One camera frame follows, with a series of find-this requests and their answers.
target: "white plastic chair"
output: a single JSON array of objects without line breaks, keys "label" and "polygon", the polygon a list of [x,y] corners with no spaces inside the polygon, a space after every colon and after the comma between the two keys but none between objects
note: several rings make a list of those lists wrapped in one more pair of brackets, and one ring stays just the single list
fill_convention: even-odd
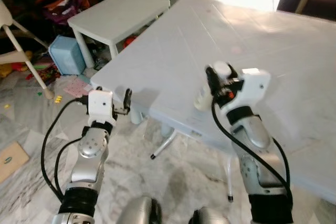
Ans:
[{"label": "white plastic chair", "polygon": [[37,82],[41,85],[43,88],[43,92],[46,98],[52,99],[54,97],[54,93],[51,92],[45,83],[42,81],[41,77],[36,72],[35,68],[33,67],[32,63],[27,58],[25,52],[23,52],[20,44],[15,39],[13,33],[9,29],[10,25],[16,26],[18,29],[26,33],[29,37],[35,39],[37,42],[39,42],[41,45],[43,45],[45,48],[48,49],[48,45],[45,44],[43,41],[38,39],[35,35],[33,35],[30,31],[28,31],[26,28],[24,28],[22,25],[20,25],[18,22],[13,20],[12,15],[10,14],[9,10],[5,6],[5,4],[0,0],[0,28],[3,27],[5,30],[5,33],[13,43],[15,47],[15,51],[8,52],[6,54],[0,55],[0,64],[5,63],[13,63],[13,62],[25,62],[28,68],[30,69],[31,73],[35,76]]}]

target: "white table leg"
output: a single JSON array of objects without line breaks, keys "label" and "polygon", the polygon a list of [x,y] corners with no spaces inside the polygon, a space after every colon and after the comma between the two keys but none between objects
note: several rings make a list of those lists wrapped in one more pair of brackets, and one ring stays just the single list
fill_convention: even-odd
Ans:
[{"label": "white table leg", "polygon": [[166,123],[162,123],[161,124],[161,135],[163,137],[169,137],[174,131],[173,127],[170,127],[168,124]]},{"label": "white table leg", "polygon": [[163,144],[151,155],[151,159],[155,159],[168,145],[170,145],[174,140],[176,134],[177,131],[174,130],[172,134],[167,138],[167,140],[164,141]]},{"label": "white table leg", "polygon": [[73,33],[75,34],[77,43],[79,45],[80,51],[82,52],[86,66],[88,68],[93,68],[95,66],[95,63],[93,61],[89,48],[84,41],[83,35],[79,31],[76,31],[75,29],[73,30],[74,30]]},{"label": "white table leg", "polygon": [[143,116],[140,111],[136,110],[131,106],[130,110],[130,117],[131,117],[131,122],[133,124],[140,124],[143,120]]},{"label": "white table leg", "polygon": [[230,155],[226,163],[226,180],[227,180],[227,199],[229,202],[233,202],[233,192],[232,192],[232,173],[231,165],[234,160],[234,155]]},{"label": "white table leg", "polygon": [[115,44],[110,44],[110,53],[111,53],[111,60],[113,60],[118,55],[118,50]]}]

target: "chair leg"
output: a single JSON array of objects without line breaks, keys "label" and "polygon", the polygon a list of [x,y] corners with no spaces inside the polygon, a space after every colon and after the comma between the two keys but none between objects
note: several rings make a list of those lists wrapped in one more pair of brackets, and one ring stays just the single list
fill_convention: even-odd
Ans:
[{"label": "chair leg", "polygon": [[39,42],[42,46],[44,46],[46,49],[48,49],[48,45],[46,43],[44,43],[42,40],[40,40],[39,38],[37,38],[33,33],[31,33],[29,30],[27,30],[25,27],[23,27],[22,25],[20,25],[18,22],[16,22],[15,20],[13,20],[13,25],[16,26],[17,28],[19,28],[21,31],[23,31],[24,33],[28,34],[29,36],[31,36],[31,38],[33,38],[34,40],[36,40],[37,42]]},{"label": "chair leg", "polygon": [[[8,26],[3,26],[3,27],[5,29],[5,32],[6,32],[7,36],[9,37],[11,42],[13,43],[15,49],[19,52],[22,52],[23,51],[22,47],[20,46],[20,44],[15,39],[15,37],[14,37],[13,33],[11,32],[11,30],[9,29],[9,27]],[[45,97],[47,99],[52,99],[54,97],[54,93],[52,93],[50,90],[48,90],[47,86],[42,81],[41,77],[38,75],[35,68],[33,67],[32,63],[27,59],[26,64],[27,64],[27,67],[30,69],[31,73],[35,76],[38,84],[40,84],[41,87],[43,88]]]},{"label": "chair leg", "polygon": [[34,77],[36,78],[38,84],[40,84],[40,86],[43,88],[43,93],[44,96],[47,99],[52,99],[54,98],[54,93],[52,91],[50,91],[47,86],[45,85],[45,83],[43,82],[42,78],[40,77],[40,75],[38,74],[38,72],[35,70],[34,66],[32,65],[32,63],[30,61],[26,61],[26,64],[28,66],[28,68],[30,69],[31,73],[34,75]]}]

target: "white plastic table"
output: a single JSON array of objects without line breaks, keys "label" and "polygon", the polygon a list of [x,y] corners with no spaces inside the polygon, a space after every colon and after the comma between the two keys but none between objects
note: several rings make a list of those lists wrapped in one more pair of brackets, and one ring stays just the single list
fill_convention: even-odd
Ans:
[{"label": "white plastic table", "polygon": [[118,54],[115,44],[168,10],[169,0],[104,0],[68,20],[88,68],[94,63],[82,34],[109,46],[111,58]]},{"label": "white plastic table", "polygon": [[336,202],[335,38],[335,23],[320,19],[180,0],[91,82],[119,98],[129,87],[137,110],[230,151],[211,112],[193,105],[204,67],[265,69],[272,80],[254,112],[284,146],[292,181]]}]

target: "cardboard piece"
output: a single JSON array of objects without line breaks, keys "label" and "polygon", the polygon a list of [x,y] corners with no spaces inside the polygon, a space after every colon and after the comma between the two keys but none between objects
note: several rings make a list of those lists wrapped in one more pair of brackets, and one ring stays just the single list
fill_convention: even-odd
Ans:
[{"label": "cardboard piece", "polygon": [[0,183],[29,160],[22,147],[14,142],[0,153]]}]

